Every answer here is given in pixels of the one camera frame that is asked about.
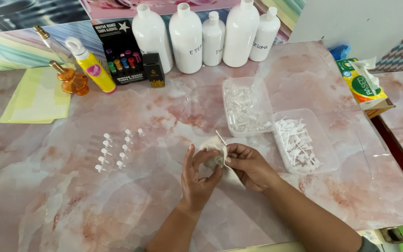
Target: purple bottle cap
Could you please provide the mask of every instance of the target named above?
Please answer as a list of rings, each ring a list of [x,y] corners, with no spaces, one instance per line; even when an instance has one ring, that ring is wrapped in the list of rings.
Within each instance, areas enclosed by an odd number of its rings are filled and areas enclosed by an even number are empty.
[[[141,57],[139,56],[139,53],[138,53],[138,52],[134,52],[134,53],[133,53],[133,57],[135,57],[136,62],[141,62]]]

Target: yellow paper sheet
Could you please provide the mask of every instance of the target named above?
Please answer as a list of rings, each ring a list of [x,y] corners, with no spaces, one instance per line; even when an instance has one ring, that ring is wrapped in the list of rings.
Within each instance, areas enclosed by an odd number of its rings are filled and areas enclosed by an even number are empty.
[[[52,123],[68,116],[71,95],[52,67],[26,69],[0,123]]]

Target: orange perfume bottle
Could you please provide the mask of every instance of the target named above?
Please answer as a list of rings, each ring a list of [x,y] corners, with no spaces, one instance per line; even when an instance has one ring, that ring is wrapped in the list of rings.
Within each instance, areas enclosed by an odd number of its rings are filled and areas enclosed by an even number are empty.
[[[57,78],[62,83],[62,90],[70,94],[86,95],[90,88],[87,86],[88,77],[83,73],[76,73],[72,68],[63,68],[55,60],[49,61],[57,72]]]

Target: black product box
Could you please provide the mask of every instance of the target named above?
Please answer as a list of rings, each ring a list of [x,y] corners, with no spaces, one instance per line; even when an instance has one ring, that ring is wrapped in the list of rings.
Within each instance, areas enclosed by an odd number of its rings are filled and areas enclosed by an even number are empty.
[[[160,88],[166,85],[163,65],[161,65],[159,53],[145,53],[143,56],[144,71],[147,74],[152,88]]]
[[[136,43],[135,36],[133,35],[132,26],[129,20],[121,20],[111,23],[93,25],[96,34],[102,41],[102,46],[104,48],[105,57],[108,62],[114,62],[115,60],[121,60],[121,58],[132,57],[135,59],[134,64],[136,69],[132,70],[130,64],[127,61],[129,69],[124,68],[124,65],[120,63],[123,67],[122,71],[118,71],[116,75],[110,72],[112,79],[116,85],[126,85],[132,82],[146,80],[146,74],[142,66],[142,55],[139,50],[138,44]],[[130,50],[131,55],[126,56],[125,52]],[[138,53],[140,61],[138,61],[133,54]]]

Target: white bottle cap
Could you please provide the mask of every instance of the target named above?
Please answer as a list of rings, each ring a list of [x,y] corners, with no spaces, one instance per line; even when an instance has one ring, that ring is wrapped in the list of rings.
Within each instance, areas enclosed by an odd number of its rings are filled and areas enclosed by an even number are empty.
[[[219,13],[216,11],[211,11],[209,13],[209,25],[218,26],[219,25]]]
[[[146,18],[150,15],[150,8],[145,3],[138,5],[138,7],[136,7],[136,10],[138,11],[138,17],[140,18]]]
[[[176,7],[179,17],[186,17],[191,12],[191,7],[187,3],[180,3]]]
[[[240,1],[241,9],[250,9],[253,6],[253,0],[242,0]]]
[[[64,43],[69,49],[71,49],[71,53],[77,60],[85,60],[90,56],[90,52],[83,46],[78,38],[68,37]]]
[[[270,7],[267,10],[267,14],[265,15],[265,19],[271,21],[276,18],[276,14],[278,13],[278,9],[276,7]]]

